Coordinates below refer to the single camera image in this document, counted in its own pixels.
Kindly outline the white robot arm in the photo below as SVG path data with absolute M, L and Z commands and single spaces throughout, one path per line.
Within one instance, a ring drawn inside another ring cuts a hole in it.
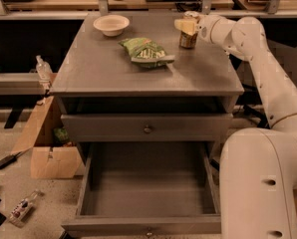
M 297 88 L 271 53 L 257 19 L 202 15 L 174 27 L 249 64 L 268 128 L 225 142 L 219 166 L 222 239 L 297 239 Z

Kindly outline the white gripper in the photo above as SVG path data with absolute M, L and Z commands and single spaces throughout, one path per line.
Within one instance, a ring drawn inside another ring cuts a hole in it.
M 201 15 L 198 24 L 190 19 L 176 19 L 174 27 L 187 35 L 193 36 L 196 33 L 197 26 L 199 38 L 207 43 L 211 43 L 211 32 L 217 21 L 217 16 Z

